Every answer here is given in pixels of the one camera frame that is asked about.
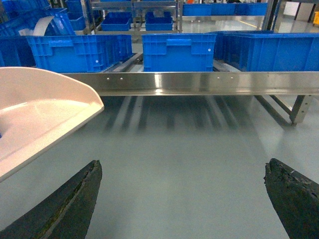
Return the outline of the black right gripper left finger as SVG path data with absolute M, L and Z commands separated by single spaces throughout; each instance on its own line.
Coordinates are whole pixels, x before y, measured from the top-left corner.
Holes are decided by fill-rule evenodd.
M 83 239 L 102 180 L 93 160 L 51 195 L 0 232 L 2 239 Z

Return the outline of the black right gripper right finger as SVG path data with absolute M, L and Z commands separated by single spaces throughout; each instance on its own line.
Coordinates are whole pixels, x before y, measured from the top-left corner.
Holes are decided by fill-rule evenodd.
M 266 163 L 264 180 L 270 201 L 289 238 L 317 239 L 318 183 L 275 158 Z

